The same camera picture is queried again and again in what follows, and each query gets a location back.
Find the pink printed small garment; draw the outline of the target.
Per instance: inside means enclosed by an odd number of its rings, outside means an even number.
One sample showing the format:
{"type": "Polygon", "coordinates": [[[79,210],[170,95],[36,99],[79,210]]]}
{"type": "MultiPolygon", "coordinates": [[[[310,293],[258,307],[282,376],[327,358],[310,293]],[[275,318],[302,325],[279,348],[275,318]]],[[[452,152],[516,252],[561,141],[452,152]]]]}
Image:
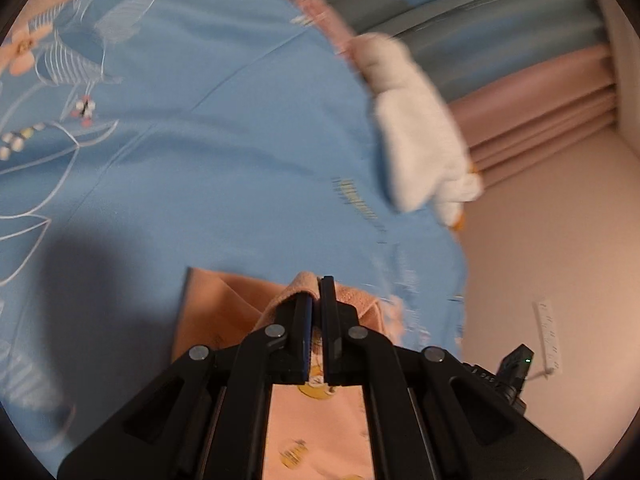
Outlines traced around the pink printed small garment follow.
{"type": "MultiPolygon", "coordinates": [[[[276,307],[298,292],[318,300],[319,279],[304,271],[287,285],[240,274],[192,269],[186,278],[172,354],[196,344],[214,350],[239,344],[274,320],[276,307]]],[[[371,479],[366,407],[358,387],[323,380],[320,337],[312,337],[308,382],[272,390],[266,479],[371,479]]]]}

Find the pink curtain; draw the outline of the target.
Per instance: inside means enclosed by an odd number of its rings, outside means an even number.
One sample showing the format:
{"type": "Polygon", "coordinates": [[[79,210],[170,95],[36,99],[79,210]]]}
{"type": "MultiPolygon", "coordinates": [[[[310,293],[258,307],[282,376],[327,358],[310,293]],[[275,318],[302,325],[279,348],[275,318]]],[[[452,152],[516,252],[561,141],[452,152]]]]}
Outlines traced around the pink curtain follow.
{"type": "Polygon", "coordinates": [[[609,44],[552,58],[449,104],[485,185],[496,185],[617,122],[609,44]]]}

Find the blue floral bed sheet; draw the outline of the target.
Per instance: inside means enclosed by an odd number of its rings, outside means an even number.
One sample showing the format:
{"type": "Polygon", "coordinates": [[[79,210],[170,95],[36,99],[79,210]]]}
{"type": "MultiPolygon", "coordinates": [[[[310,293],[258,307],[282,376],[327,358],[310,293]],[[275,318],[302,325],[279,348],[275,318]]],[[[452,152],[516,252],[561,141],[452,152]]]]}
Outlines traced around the blue floral bed sheet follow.
{"type": "Polygon", "coordinates": [[[462,250],[393,208],[369,92],[291,0],[68,0],[2,50],[1,402],[47,470],[166,367],[192,268],[329,274],[459,351],[462,250]]]}

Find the blue grey curtain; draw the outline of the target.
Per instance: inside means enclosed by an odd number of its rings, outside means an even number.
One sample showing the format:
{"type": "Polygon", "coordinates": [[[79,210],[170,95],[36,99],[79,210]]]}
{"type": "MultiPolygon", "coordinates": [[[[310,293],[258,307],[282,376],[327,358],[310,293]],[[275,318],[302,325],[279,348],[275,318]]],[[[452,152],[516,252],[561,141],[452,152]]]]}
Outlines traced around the blue grey curtain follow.
{"type": "Polygon", "coordinates": [[[597,0],[326,0],[358,34],[401,40],[451,102],[608,40],[597,0]]]}

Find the white plush duck toy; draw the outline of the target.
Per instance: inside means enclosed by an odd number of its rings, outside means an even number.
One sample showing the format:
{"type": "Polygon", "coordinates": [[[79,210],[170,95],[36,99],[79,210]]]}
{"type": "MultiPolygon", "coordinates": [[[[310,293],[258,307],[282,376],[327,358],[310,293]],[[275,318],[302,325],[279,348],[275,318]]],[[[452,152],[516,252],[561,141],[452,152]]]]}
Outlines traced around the white plush duck toy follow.
{"type": "Polygon", "coordinates": [[[371,32],[349,47],[372,92],[395,208],[408,214],[430,204],[440,223],[457,231],[464,205],[484,185],[449,107],[400,40],[371,32]]]}

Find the white power strip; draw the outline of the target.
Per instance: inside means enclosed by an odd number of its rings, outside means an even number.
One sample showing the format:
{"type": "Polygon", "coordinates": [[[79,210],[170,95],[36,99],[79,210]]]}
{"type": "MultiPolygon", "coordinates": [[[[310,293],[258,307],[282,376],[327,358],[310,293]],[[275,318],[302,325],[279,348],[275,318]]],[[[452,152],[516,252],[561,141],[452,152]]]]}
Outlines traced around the white power strip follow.
{"type": "Polygon", "coordinates": [[[539,328],[544,374],[559,375],[562,373],[562,356],[552,305],[548,301],[536,301],[534,310],[539,328]]]}

